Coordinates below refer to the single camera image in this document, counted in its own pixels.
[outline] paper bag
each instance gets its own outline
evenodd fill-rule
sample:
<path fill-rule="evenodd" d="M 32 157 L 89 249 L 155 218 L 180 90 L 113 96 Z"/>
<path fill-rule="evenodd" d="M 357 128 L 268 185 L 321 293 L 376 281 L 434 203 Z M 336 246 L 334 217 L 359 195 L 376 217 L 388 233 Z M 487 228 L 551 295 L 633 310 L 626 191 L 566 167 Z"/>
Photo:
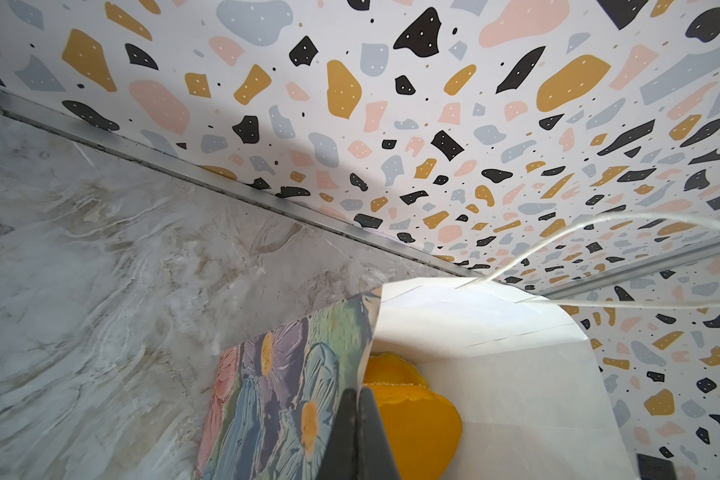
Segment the paper bag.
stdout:
<path fill-rule="evenodd" d="M 635 478 L 585 334 L 558 306 L 471 281 L 388 283 L 225 351 L 196 476 L 313 480 L 341 393 L 391 351 L 461 414 L 443 479 Z"/>

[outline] metal strip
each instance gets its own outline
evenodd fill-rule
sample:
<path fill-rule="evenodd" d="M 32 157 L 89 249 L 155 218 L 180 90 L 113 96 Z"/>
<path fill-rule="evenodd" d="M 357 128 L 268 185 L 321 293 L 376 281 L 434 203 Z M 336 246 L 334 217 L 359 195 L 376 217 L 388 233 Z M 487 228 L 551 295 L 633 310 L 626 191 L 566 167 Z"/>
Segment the metal strip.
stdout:
<path fill-rule="evenodd" d="M 98 129 L 82 120 L 67 117 L 65 114 L 2 90 L 0 90 L 0 114 L 77 143 L 102 150 L 116 157 L 158 170 L 164 174 L 181 178 L 220 194 L 237 198 L 248 204 L 277 212 L 280 215 L 328 230 L 334 234 L 346 236 L 363 244 L 387 251 L 390 254 L 431 266 L 443 272 L 456 276 L 481 276 L 476 271 L 456 266 L 436 256 L 425 254 L 410 246 L 376 235 L 358 226 L 346 224 L 332 216 L 321 214 L 305 206 L 294 204 L 243 183 L 224 178 L 184 160 L 171 157 L 168 154 L 111 132 Z"/>
<path fill-rule="evenodd" d="M 588 276 L 581 280 L 574 280 L 560 286 L 554 286 L 540 291 L 538 294 L 552 300 L 570 298 L 583 292 L 589 292 L 604 286 L 615 285 L 624 280 L 630 280 L 640 276 L 654 274 L 662 270 L 668 270 L 676 266 L 682 266 L 720 255 L 720 236 L 684 246 L 679 250 L 668 254 L 657 255 L 634 264 L 624 265 L 612 270 L 606 270 L 602 274 Z"/>

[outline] gray marble countertop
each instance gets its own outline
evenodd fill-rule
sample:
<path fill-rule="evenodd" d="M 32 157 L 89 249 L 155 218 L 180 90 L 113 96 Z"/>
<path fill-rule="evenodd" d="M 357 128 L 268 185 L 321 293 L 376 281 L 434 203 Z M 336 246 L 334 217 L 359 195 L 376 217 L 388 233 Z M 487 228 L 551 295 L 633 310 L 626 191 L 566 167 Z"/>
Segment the gray marble countertop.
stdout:
<path fill-rule="evenodd" d="M 446 275 L 0 116 L 0 478 L 189 478 L 222 350 Z"/>

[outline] patterned wall panel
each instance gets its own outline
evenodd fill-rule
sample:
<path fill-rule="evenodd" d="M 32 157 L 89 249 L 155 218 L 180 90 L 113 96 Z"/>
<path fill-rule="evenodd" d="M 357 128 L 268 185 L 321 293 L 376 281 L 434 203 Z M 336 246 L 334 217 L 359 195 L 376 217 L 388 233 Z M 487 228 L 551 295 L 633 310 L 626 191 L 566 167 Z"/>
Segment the patterned wall panel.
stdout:
<path fill-rule="evenodd" d="M 720 0 L 0 0 L 0 85 L 471 269 L 720 218 Z M 604 225 L 509 281 L 705 235 Z"/>
<path fill-rule="evenodd" d="M 720 256 L 576 298 L 720 299 Z M 720 480 L 720 308 L 566 310 L 592 341 L 627 450 L 669 458 L 680 480 Z"/>

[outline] yellow flower center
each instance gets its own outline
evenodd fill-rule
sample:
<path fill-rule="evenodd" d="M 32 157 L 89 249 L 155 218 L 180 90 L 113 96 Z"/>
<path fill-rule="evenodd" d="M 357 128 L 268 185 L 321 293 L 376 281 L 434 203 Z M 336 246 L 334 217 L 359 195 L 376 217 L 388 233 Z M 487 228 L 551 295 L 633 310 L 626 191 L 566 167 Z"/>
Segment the yellow flower center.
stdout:
<path fill-rule="evenodd" d="M 267 333 L 262 344 L 262 375 L 264 376 L 268 376 L 272 371 L 272 344 L 272 334 Z"/>
<path fill-rule="evenodd" d="M 307 402 L 302 408 L 302 445 L 309 455 L 315 449 L 318 434 L 317 402 Z"/>

